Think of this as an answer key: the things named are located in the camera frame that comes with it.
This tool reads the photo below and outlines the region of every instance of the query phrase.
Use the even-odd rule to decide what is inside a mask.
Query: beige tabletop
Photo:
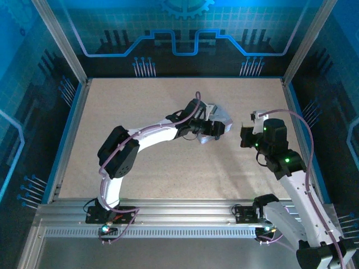
[[[288,109],[277,78],[93,79],[59,197],[96,197],[101,180],[97,152],[112,129],[157,123],[185,108],[197,90],[204,102],[227,110],[231,131],[203,145],[178,138],[145,149],[125,176],[120,197],[253,199],[274,193],[289,198],[274,174],[257,164],[256,151],[240,148],[241,125],[252,125],[251,112]],[[285,121],[289,148],[300,152],[290,115],[272,117]]]

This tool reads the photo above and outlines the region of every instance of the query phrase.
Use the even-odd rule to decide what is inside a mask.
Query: glass enclosure wall
[[[321,0],[50,0],[89,77],[282,76]]]
[[[46,185],[78,81],[31,1],[0,1],[0,26],[0,268],[16,268],[43,194],[24,178]]]
[[[338,0],[292,81],[329,196],[344,215],[359,213],[358,18],[357,0]]]

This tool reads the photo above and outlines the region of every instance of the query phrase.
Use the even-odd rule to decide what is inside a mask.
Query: robotic arm
[[[258,154],[265,156],[267,167],[288,192],[302,222],[292,217],[273,194],[255,198],[253,207],[257,216],[270,221],[283,233],[297,250],[301,268],[340,268],[338,253],[329,233],[339,245],[344,264],[354,255],[356,247],[352,240],[340,237],[340,232],[326,214],[311,183],[307,190],[305,164],[297,152],[288,149],[284,122],[268,119],[268,115],[259,117],[265,112],[253,112],[251,119],[255,123],[254,127],[242,127],[241,147],[254,147]],[[325,228],[313,203],[329,230]]]
[[[200,104],[193,116],[183,122],[196,109],[198,102]],[[168,115],[156,125],[158,127],[149,128],[130,139],[105,166],[105,171],[109,176],[105,178],[104,192],[100,195],[104,195],[103,198],[110,207],[119,204],[118,196],[123,177],[132,169],[137,154],[141,150],[163,141],[183,137],[189,132],[198,135],[197,139],[201,143],[218,140],[221,135],[230,130],[232,120],[220,106],[193,99],[184,110]],[[99,164],[103,165],[125,139],[143,129],[146,128],[126,130],[122,126],[116,127],[98,151]],[[109,210],[100,196],[98,201],[103,208]]]

